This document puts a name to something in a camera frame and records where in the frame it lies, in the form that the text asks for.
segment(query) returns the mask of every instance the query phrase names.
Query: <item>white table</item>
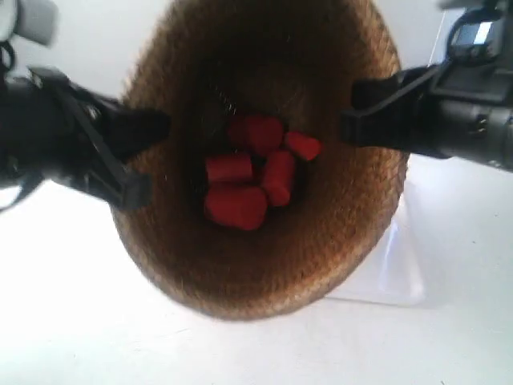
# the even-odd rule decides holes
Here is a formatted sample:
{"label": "white table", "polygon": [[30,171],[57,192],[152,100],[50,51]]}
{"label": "white table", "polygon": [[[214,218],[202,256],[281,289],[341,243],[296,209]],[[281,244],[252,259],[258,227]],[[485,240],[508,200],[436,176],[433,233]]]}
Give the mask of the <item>white table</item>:
{"label": "white table", "polygon": [[[17,41],[20,61],[119,94],[165,1],[57,3],[55,46]],[[440,54],[433,44],[442,15],[431,2],[378,5],[407,66]],[[106,205],[46,186],[0,217],[0,383],[513,383],[513,176],[415,157],[409,178],[424,306],[324,300],[250,324],[169,302],[131,263]]]}

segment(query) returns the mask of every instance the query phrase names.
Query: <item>woven basket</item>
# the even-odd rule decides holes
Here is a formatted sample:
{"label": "woven basket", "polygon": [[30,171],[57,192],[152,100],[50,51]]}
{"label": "woven basket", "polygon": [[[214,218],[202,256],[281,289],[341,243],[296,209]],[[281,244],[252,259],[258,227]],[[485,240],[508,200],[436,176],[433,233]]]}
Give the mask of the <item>woven basket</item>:
{"label": "woven basket", "polygon": [[[341,284],[390,224],[407,154],[344,145],[340,112],[355,79],[398,69],[370,0],[175,0],[125,98],[172,117],[169,140],[131,165],[152,174],[151,206],[114,212],[144,275],[186,306],[242,320],[289,313]],[[204,155],[223,150],[235,108],[324,143],[292,204],[250,233],[210,223],[201,207]]]}

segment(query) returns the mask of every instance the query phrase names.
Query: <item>red object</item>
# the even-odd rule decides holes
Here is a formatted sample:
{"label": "red object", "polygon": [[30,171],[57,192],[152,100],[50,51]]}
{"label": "red object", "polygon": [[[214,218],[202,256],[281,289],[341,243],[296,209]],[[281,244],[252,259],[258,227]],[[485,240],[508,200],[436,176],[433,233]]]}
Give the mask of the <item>red object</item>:
{"label": "red object", "polygon": [[234,116],[228,128],[233,145],[259,156],[276,151],[283,141],[283,124],[272,116]]}
{"label": "red object", "polygon": [[258,187],[217,184],[208,191],[205,211],[218,225],[256,230],[264,223],[267,198]]}
{"label": "red object", "polygon": [[286,206],[290,202],[296,161],[288,151],[269,155],[264,168],[261,186],[273,206]]}
{"label": "red object", "polygon": [[251,157],[243,152],[213,156],[207,158],[205,164],[210,183],[245,182],[253,179]]}
{"label": "red object", "polygon": [[300,158],[311,161],[321,153],[322,144],[319,140],[302,134],[301,132],[287,132],[285,145]]}

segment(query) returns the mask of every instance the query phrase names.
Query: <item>transparent plastic stand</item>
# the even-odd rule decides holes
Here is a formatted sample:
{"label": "transparent plastic stand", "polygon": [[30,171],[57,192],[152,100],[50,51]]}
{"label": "transparent plastic stand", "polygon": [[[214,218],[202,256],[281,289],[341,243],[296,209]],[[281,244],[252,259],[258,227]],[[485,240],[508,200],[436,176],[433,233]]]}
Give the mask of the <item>transparent plastic stand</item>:
{"label": "transparent plastic stand", "polygon": [[327,298],[394,306],[424,301],[426,288],[408,210],[411,187],[406,184],[392,224],[374,250]]}

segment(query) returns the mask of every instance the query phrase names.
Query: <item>white surface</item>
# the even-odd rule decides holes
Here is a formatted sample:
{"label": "white surface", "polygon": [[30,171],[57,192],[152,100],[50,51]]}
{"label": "white surface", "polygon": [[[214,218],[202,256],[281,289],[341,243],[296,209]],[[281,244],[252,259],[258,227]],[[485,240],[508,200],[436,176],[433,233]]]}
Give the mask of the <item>white surface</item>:
{"label": "white surface", "polygon": [[406,186],[398,211],[382,239],[361,265],[328,298],[415,306],[426,298],[418,264],[420,249],[413,234],[409,205],[414,204],[413,186]]}
{"label": "white surface", "polygon": [[[17,41],[22,63],[119,93],[165,1],[57,3],[54,47]],[[441,15],[428,3],[379,1],[408,63],[430,57]],[[46,186],[0,217],[0,383],[511,385],[513,176],[415,157],[409,178],[424,305],[324,300],[250,324],[169,302],[123,251],[106,205]]]}

